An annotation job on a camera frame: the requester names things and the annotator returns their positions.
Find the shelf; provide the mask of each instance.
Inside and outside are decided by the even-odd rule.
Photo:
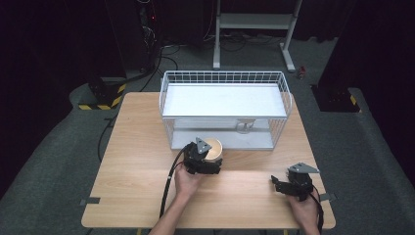
[[[278,84],[173,83],[164,118],[286,118]]]
[[[289,29],[292,14],[224,14],[220,28]]]
[[[202,139],[214,137],[220,141],[223,149],[272,150],[274,148],[267,119],[257,119],[250,132],[246,134],[237,132],[236,125],[235,120],[197,123],[194,120],[178,119],[174,125],[171,149],[182,149],[191,141],[195,141],[195,136]]]

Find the black cable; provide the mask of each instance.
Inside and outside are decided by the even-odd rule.
[[[220,48],[224,51],[227,51],[227,52],[240,51],[247,45],[247,40],[244,37],[230,37],[230,38],[227,38],[226,42],[230,42],[230,43],[241,43],[242,42],[242,46],[240,46],[237,49],[226,49],[224,46],[221,45]]]
[[[170,172],[168,173],[167,180],[165,181],[165,187],[164,187],[164,193],[162,195],[161,200],[161,208],[160,208],[160,217],[164,214],[164,207],[165,207],[165,200],[167,199],[168,194],[168,188],[170,187],[171,177],[173,176],[173,172],[178,166],[177,160],[180,158],[180,156],[183,154],[183,152],[190,146],[190,144],[186,145],[183,149],[180,150],[178,155],[176,156],[176,159],[174,160],[173,164],[171,165]]]
[[[168,59],[168,60],[172,61],[172,62],[176,65],[176,70],[177,70],[177,71],[179,70],[179,66],[177,65],[177,62],[176,62],[176,61],[174,61],[173,59],[171,59],[171,58],[169,58],[169,57],[164,57],[164,56],[162,56],[161,58],[163,58],[163,59]]]
[[[210,49],[212,49],[212,48],[214,48],[214,42],[209,42],[209,41],[206,41],[203,45],[202,45],[202,47],[201,47],[201,50],[203,50],[203,51],[207,51],[207,50],[210,50]]]
[[[213,229],[213,235],[217,235],[222,231],[222,229]]]
[[[168,46],[168,47],[177,47],[177,50],[175,50],[173,52],[170,52],[170,53],[163,54],[164,56],[173,55],[173,54],[177,53],[178,51],[180,51],[180,49],[181,49],[181,46],[180,45],[171,45],[171,46]]]
[[[176,169],[176,168],[177,168],[177,166],[178,166],[178,165],[181,165],[181,164],[183,164],[183,162],[180,162],[180,163],[176,164],[176,165],[174,166],[174,169]]]
[[[103,161],[102,157],[101,157],[101,141],[103,140],[104,137],[104,133],[107,131],[108,128],[112,128],[114,126],[111,126],[111,124],[113,123],[113,120],[116,119],[116,117],[118,116],[118,114],[116,114],[113,118],[105,118],[105,120],[108,121],[107,126],[104,128],[103,132],[101,133],[100,139],[98,141],[98,160],[100,161],[100,163]]]
[[[253,37],[253,36],[249,36],[248,38],[245,38],[245,39],[247,40],[247,43],[248,44],[252,44],[252,45],[267,45],[273,39],[273,37],[270,36],[265,41],[260,41],[260,42],[256,41],[256,39],[258,39],[258,37]]]
[[[94,230],[94,229],[93,228],[88,229],[88,231],[85,233],[85,235],[91,234],[92,230]]]
[[[157,72],[159,73],[160,76],[164,76],[164,74],[162,74],[161,70],[157,70]]]
[[[122,81],[107,81],[106,84],[108,84],[108,85],[123,85],[123,84],[126,84],[128,82],[131,82],[131,81],[135,81],[135,80],[139,80],[141,78],[144,78],[144,77],[148,76],[153,71],[154,70],[147,70],[143,74],[140,74],[140,75],[137,75],[137,76],[133,76],[131,78],[128,78],[128,79],[125,79],[125,80],[122,80]]]
[[[271,45],[271,44],[280,42],[283,39],[283,37],[280,37],[277,40],[272,41],[272,39],[274,39],[274,38],[276,38],[276,37],[270,36],[269,39],[266,39],[265,41],[261,41],[261,42],[250,41],[249,39],[247,39],[247,44],[249,44],[249,45]]]
[[[204,40],[207,38],[208,33],[210,32],[211,25],[213,23],[213,15],[214,15],[214,1],[211,1],[211,14],[210,14],[210,22],[208,24],[207,33],[205,33]]]
[[[143,87],[139,90],[139,92],[142,92],[142,91],[146,88],[146,86],[149,84],[150,80],[153,78],[153,76],[156,74],[157,70],[159,69],[160,63],[161,63],[161,57],[159,57],[159,61],[158,61],[158,63],[157,63],[156,68],[153,70],[152,75],[151,75],[151,76],[150,76],[150,78],[146,81],[146,84],[144,84],[144,86],[143,86]]]
[[[321,207],[321,200],[320,200],[320,194],[318,193],[317,188],[313,185],[315,191],[317,192],[318,195],[318,201],[317,199],[314,197],[314,195],[312,195],[311,193],[309,193],[309,196],[311,196],[311,198],[314,200],[314,202],[317,204],[317,212],[318,212],[318,223],[317,223],[317,228],[318,231],[320,232],[320,234],[322,234],[322,230],[323,230],[323,223],[324,223],[324,212],[323,212],[323,208]]]

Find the metal bracket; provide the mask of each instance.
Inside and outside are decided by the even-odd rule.
[[[331,193],[331,194],[330,193],[325,193],[325,194],[320,195],[320,201],[321,202],[326,201],[326,200],[328,200],[329,202],[333,202],[333,201],[336,201],[337,199],[338,199],[338,197],[334,193]]]
[[[208,151],[209,149],[211,149],[210,144],[208,144],[207,142],[203,141],[199,137],[196,137],[196,143],[198,145],[198,153],[199,154],[202,154],[202,153]]]
[[[319,169],[316,169],[304,163],[298,163],[298,164],[292,165],[288,168],[288,170],[291,172],[295,172],[295,173],[319,173],[320,172]]]
[[[87,204],[99,204],[101,198],[88,198],[88,199],[81,199],[79,205],[85,207]]]

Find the power cord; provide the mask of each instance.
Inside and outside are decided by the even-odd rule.
[[[92,230],[94,230],[94,229],[93,228],[88,229],[88,231],[85,233],[85,235],[91,234]]]
[[[163,47],[162,47],[162,49],[172,48],[172,47],[177,47],[177,49],[176,49],[175,51],[170,52],[170,53],[166,53],[166,54],[163,54],[163,55],[164,55],[164,56],[170,56],[170,55],[173,55],[173,54],[177,53],[178,51],[180,51],[180,48],[181,48],[182,46],[185,46],[185,45],[167,45],[167,46],[163,46]]]
[[[238,47],[237,49],[227,49],[226,47],[224,47],[224,45],[222,45],[224,43],[221,43],[220,48],[227,52],[240,51],[247,45],[247,40],[243,36],[230,36],[230,37],[224,36],[224,38],[225,38],[225,41],[223,42],[229,42],[229,43],[234,43],[234,44],[242,43],[242,45]]]
[[[150,0],[147,0],[147,1],[137,0],[137,2],[146,4],[146,3],[149,3],[149,2],[150,2]]]
[[[323,230],[323,223],[324,223],[324,212],[323,212],[323,208],[321,207],[321,199],[320,199],[320,194],[318,193],[317,188],[313,185],[315,191],[317,192],[318,195],[318,200],[314,197],[314,195],[312,195],[311,193],[309,193],[308,195],[314,200],[314,202],[317,204],[317,212],[318,212],[318,222],[317,222],[317,228],[318,231],[320,232],[320,234],[322,234],[322,230]]]
[[[105,120],[108,121],[107,126],[104,128],[103,132],[101,133],[100,139],[98,141],[98,160],[100,161],[100,163],[103,161],[103,157],[101,156],[101,142],[103,140],[104,134],[107,131],[108,128],[113,128],[114,126],[112,125],[113,121],[116,119],[116,117],[118,116],[118,114],[116,114],[113,118],[105,118]]]
[[[164,56],[159,56],[159,61],[158,61],[158,64],[157,64],[155,70],[153,71],[153,73],[150,76],[150,78],[146,81],[146,84],[144,84],[144,86],[139,90],[139,92],[142,92],[147,87],[147,85],[150,83],[150,80],[153,78],[153,76],[156,74],[156,72],[159,72],[160,73],[159,66],[160,66],[160,63],[161,63],[161,60],[162,59],[168,59],[168,60],[172,61],[174,63],[174,65],[175,65],[175,69],[177,71],[179,70],[179,67],[178,67],[177,63],[173,59],[168,58],[168,57],[164,57]]]
[[[131,82],[131,81],[135,81],[135,80],[139,80],[141,78],[144,78],[144,77],[148,76],[153,71],[154,70],[147,70],[143,74],[140,74],[140,75],[137,75],[137,76],[133,76],[131,78],[124,79],[124,80],[121,80],[121,81],[108,81],[108,82],[106,82],[106,84],[108,84],[108,85],[123,85],[123,84],[126,84],[128,82]]]
[[[173,164],[171,165],[170,172],[168,173],[167,181],[165,181],[165,187],[164,187],[164,193],[162,195],[161,200],[161,208],[160,208],[160,217],[164,214],[164,207],[165,207],[165,200],[167,199],[168,194],[168,188],[170,187],[171,177],[173,176],[173,172],[178,166],[177,160],[180,158],[180,156],[183,154],[183,152],[189,148],[191,144],[186,145],[183,149],[180,150],[180,152],[177,154],[176,159],[174,160]]]
[[[204,36],[204,40],[207,38],[208,33],[210,32],[211,29],[211,24],[213,22],[213,15],[214,15],[214,1],[211,1],[211,14],[210,14],[210,22],[208,24],[208,28],[207,28],[207,33]]]
[[[163,76],[161,70],[157,70],[157,72],[159,73],[160,76]]]

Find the gray carpet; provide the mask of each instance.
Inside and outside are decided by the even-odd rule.
[[[259,38],[256,42],[266,40]],[[277,41],[249,43],[234,52],[222,50],[221,69],[285,73],[326,190],[336,193],[339,198],[332,202],[337,225],[324,234],[415,234],[414,188],[394,159],[363,94],[358,89],[350,89],[361,113],[322,113],[312,95],[309,85],[318,82],[336,41],[292,41],[290,52],[295,65],[306,68],[306,77],[302,80],[287,72]],[[228,42],[223,43],[223,47],[233,50],[242,44]],[[212,68],[211,45],[206,49],[167,47],[163,53],[182,71],[209,71]],[[175,70],[175,64],[162,59],[160,70]],[[144,91],[159,91],[160,78],[156,73]],[[139,91],[146,81],[144,78],[128,83],[125,93]],[[76,105],[87,93],[86,85],[71,93],[69,98],[74,109],[46,136],[1,200],[1,235],[137,233],[137,229],[88,231],[80,223],[84,207],[79,203],[89,196],[100,165],[97,146],[108,123],[105,118],[112,118],[117,113],[117,110],[79,110]],[[110,135],[109,129],[104,134],[101,153],[105,152]],[[218,228],[180,230],[177,234],[282,232]]]

